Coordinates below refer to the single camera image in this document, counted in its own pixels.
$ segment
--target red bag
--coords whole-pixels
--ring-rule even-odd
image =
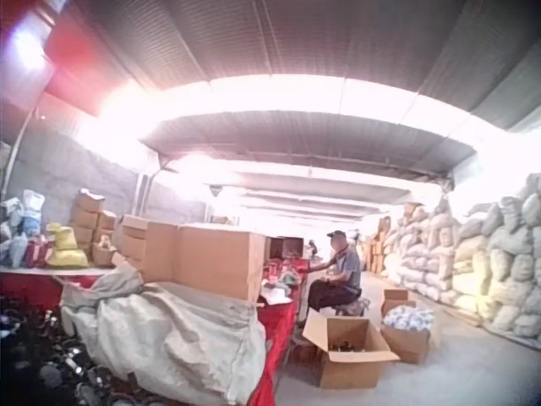
[[[31,239],[25,251],[25,266],[27,268],[45,268],[47,250],[47,241],[43,237]]]

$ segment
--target warehouse aisle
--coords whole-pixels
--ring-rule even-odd
[[[369,318],[380,324],[386,282],[363,274],[363,295],[372,301]],[[427,299],[418,301],[430,305]],[[425,365],[389,365],[372,390],[324,391],[316,387],[317,370],[289,365],[276,394],[278,406],[332,404],[401,406],[522,406],[541,392],[541,353],[510,343],[459,321],[441,309],[441,348]]]

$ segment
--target gray shirt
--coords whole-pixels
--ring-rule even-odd
[[[348,248],[346,254],[336,257],[336,273],[348,275],[347,285],[359,289],[361,286],[361,259],[357,251]]]

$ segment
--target red table cover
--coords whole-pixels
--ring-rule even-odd
[[[306,260],[296,260],[295,267],[306,267]],[[27,300],[29,305],[51,309],[58,305],[62,287],[45,274],[0,273],[0,292],[6,296],[19,296]],[[62,278],[80,283],[84,288],[90,288],[98,278],[95,275],[62,276]],[[249,406],[275,406],[273,376],[280,366],[291,331],[295,323],[300,301],[298,289],[292,291],[292,303],[277,304],[258,308],[258,319],[265,327],[267,340],[272,340],[272,347],[267,353],[265,368],[260,383],[250,397]]]

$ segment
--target cap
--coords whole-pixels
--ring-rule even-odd
[[[340,230],[336,230],[336,231],[333,231],[332,233],[328,233],[327,237],[332,239],[335,235],[341,235],[343,237],[346,237],[346,233],[344,233],[343,231],[340,231]]]

